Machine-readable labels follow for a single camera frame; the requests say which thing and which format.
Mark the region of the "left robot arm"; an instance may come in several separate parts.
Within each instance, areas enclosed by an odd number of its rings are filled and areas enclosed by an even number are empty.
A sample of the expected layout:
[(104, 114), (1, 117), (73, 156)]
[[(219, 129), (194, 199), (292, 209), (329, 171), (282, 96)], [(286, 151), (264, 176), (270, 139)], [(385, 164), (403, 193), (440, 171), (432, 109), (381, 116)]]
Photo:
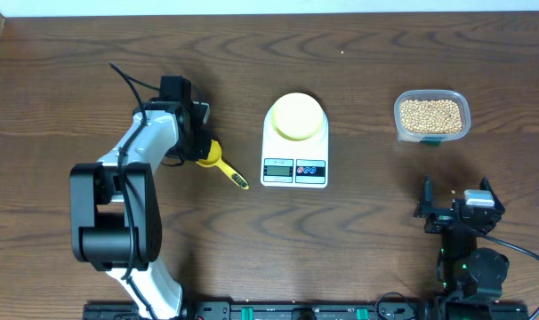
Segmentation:
[(159, 256), (162, 221), (154, 174), (166, 157), (206, 159), (210, 107), (193, 100), (182, 76), (162, 76), (158, 95), (140, 100), (124, 137), (94, 163), (70, 171), (72, 251), (116, 279), (143, 319), (177, 319), (183, 291)]

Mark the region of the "yellow bowl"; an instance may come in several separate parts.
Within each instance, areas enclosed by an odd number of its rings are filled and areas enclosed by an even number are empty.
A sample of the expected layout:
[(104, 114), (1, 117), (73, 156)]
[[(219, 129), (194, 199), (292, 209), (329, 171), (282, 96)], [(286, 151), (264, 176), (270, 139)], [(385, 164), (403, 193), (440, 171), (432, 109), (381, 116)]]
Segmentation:
[(324, 111), (318, 101), (305, 93), (288, 93), (275, 101), (270, 123), (282, 138), (302, 141), (312, 138), (323, 126)]

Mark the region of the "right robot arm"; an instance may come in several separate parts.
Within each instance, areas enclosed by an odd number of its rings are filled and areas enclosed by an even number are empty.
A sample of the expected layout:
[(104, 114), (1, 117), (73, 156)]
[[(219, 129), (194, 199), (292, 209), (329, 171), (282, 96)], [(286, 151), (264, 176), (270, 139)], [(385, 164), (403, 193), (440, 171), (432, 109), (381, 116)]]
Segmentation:
[(510, 262), (493, 249), (479, 247), (478, 239), (496, 227), (504, 206), (486, 178), (448, 208), (434, 205), (432, 188), (427, 177), (414, 216), (425, 219), (425, 233), (441, 236), (436, 272), (444, 291), (423, 304), (419, 317), (491, 319), (492, 304), (502, 296)]

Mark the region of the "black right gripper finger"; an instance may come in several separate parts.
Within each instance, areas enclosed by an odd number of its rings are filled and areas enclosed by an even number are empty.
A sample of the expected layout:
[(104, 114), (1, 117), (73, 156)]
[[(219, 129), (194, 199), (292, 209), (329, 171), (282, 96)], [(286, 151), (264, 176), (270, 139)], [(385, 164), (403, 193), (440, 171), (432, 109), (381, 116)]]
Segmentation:
[(497, 211), (500, 211), (500, 212), (504, 212), (505, 211), (505, 208), (502, 204), (502, 202), (499, 200), (499, 198), (497, 197), (496, 193), (493, 191), (492, 187), (491, 187), (491, 184), (488, 180), (487, 177), (483, 177), (481, 182), (479, 183), (479, 189), (480, 190), (483, 190), (483, 191), (488, 191), (490, 194), (491, 194), (491, 197), (493, 198), (494, 200), (494, 208), (497, 210)]
[(414, 210), (416, 218), (426, 218), (433, 211), (433, 194), (432, 182), (429, 175), (425, 176), (422, 183), (422, 191), (420, 193), (417, 206)]

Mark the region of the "yellow measuring scoop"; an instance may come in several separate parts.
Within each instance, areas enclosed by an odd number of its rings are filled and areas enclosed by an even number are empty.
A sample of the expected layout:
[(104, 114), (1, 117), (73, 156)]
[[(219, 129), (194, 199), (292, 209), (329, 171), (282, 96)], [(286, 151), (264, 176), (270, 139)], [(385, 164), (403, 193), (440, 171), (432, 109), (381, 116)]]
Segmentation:
[(248, 181), (222, 157), (221, 145), (217, 140), (211, 140), (210, 151), (206, 159), (197, 160), (197, 164), (204, 168), (220, 169), (235, 185), (243, 190), (249, 189)]

